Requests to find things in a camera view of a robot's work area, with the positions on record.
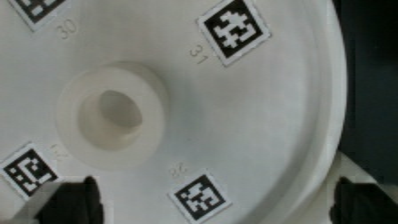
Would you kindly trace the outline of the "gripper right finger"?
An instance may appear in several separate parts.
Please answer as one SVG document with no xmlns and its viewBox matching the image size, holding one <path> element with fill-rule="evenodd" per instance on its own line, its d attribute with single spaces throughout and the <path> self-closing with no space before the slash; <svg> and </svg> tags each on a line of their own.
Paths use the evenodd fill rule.
<svg viewBox="0 0 398 224">
<path fill-rule="evenodd" d="M 330 217 L 333 224 L 398 224 L 398 203 L 374 183 L 340 178 Z"/>
</svg>

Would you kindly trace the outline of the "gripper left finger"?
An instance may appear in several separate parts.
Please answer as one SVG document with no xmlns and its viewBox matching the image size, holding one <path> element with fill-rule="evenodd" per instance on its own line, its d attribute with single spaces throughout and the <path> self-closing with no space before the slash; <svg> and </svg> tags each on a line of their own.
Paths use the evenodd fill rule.
<svg viewBox="0 0 398 224">
<path fill-rule="evenodd" d="M 19 224 L 106 224 L 100 186 L 93 176 L 81 182 L 49 182 L 17 215 Z"/>
</svg>

